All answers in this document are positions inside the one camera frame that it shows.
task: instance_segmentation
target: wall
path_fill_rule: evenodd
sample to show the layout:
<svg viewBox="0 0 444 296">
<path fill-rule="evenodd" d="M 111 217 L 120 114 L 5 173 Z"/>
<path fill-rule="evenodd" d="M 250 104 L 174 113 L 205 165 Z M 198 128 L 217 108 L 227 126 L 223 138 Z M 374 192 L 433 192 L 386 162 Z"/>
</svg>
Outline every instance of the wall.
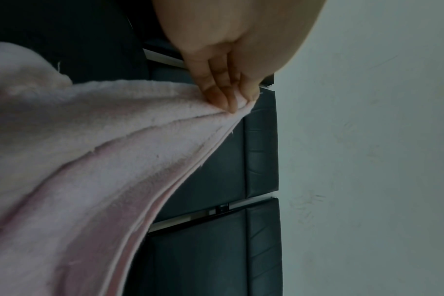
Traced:
<svg viewBox="0 0 444 296">
<path fill-rule="evenodd" d="M 329 0 L 274 89 L 284 294 L 444 295 L 444 0 Z"/>
</svg>

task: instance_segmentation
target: skin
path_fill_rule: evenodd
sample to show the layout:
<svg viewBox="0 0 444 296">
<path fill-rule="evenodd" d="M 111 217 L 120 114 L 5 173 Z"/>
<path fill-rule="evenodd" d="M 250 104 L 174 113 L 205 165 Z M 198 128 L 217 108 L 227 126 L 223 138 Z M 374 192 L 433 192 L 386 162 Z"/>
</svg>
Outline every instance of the skin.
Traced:
<svg viewBox="0 0 444 296">
<path fill-rule="evenodd" d="M 298 51 L 325 0 L 153 0 L 159 22 L 209 102 L 237 110 Z"/>
</svg>

